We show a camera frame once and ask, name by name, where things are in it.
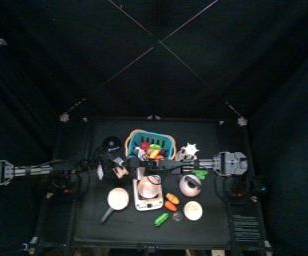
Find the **teal basket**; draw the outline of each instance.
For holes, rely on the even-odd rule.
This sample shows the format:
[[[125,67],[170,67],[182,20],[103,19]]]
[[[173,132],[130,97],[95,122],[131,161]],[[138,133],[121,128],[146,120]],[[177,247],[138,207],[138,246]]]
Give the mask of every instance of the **teal basket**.
[[[134,130],[125,142],[126,156],[135,155],[135,148],[139,147],[141,142],[149,142],[150,144],[159,145],[166,150],[165,159],[174,159],[177,148],[175,148],[175,140],[170,135],[147,132],[143,130]]]

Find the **orange toy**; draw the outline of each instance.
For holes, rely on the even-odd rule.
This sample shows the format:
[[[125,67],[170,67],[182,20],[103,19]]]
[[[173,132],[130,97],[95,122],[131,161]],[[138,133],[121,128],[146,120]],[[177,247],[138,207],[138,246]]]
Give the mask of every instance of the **orange toy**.
[[[175,204],[171,203],[170,201],[166,201],[166,202],[165,202],[165,207],[166,207],[170,211],[173,211],[173,212],[177,212],[177,210],[178,210]]]
[[[173,195],[171,193],[166,194],[166,198],[169,199],[169,201],[174,204],[179,204],[179,199],[175,195]]]

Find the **toy carrot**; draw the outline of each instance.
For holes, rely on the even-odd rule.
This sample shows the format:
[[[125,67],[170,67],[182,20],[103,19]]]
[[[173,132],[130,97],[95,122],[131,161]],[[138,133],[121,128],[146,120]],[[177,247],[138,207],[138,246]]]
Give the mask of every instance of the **toy carrot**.
[[[178,210],[175,204],[174,204],[171,201],[166,201],[166,202],[165,202],[165,207],[166,207],[170,211],[173,211],[173,212],[175,212],[175,211]]]

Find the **black backdrop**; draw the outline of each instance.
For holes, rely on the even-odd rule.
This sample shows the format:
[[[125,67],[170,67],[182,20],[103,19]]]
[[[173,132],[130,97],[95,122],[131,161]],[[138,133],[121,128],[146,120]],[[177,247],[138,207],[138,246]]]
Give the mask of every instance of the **black backdrop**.
[[[308,254],[308,1],[0,1],[0,38],[0,159],[47,161],[82,99],[71,118],[241,113],[270,241]],[[0,189],[0,250],[31,237],[34,187]]]

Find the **white plate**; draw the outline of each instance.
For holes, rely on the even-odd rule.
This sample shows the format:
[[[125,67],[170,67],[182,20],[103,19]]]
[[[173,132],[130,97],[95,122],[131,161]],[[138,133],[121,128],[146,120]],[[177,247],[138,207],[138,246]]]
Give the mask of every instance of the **white plate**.
[[[183,213],[189,220],[198,220],[202,217],[201,204],[195,201],[190,201],[183,207]]]

